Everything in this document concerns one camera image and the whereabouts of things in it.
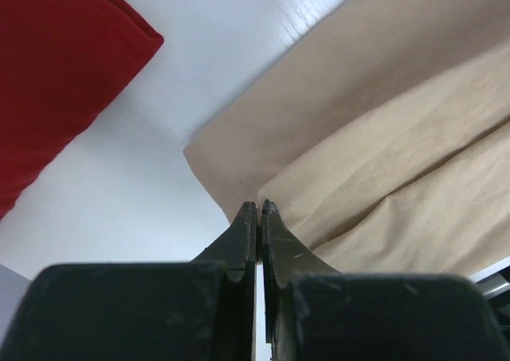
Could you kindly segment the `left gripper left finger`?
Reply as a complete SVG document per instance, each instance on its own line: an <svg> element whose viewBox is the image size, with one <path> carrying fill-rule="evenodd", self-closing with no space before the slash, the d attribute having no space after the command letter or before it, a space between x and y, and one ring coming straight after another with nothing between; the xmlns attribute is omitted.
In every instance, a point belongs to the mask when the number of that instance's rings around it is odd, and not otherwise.
<svg viewBox="0 0 510 361"><path fill-rule="evenodd" d="M60 264L29 286L6 360L251 360L257 208L189 262Z"/></svg>

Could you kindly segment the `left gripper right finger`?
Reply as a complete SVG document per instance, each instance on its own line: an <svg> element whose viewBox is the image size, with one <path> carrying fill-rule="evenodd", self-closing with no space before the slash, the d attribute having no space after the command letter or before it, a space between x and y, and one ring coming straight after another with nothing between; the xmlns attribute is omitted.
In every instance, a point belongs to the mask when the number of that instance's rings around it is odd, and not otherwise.
<svg viewBox="0 0 510 361"><path fill-rule="evenodd" d="M265 336L275 360L506 360L509 330L470 280L341 273L264 203Z"/></svg>

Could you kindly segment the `beige t-shirt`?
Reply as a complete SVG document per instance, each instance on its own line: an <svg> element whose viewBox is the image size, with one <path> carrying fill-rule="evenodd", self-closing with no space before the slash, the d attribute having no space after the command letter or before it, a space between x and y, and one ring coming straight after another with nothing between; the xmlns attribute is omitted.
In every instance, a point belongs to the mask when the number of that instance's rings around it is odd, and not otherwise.
<svg viewBox="0 0 510 361"><path fill-rule="evenodd" d="M509 0L347 0L185 148L344 272L509 256Z"/></svg>

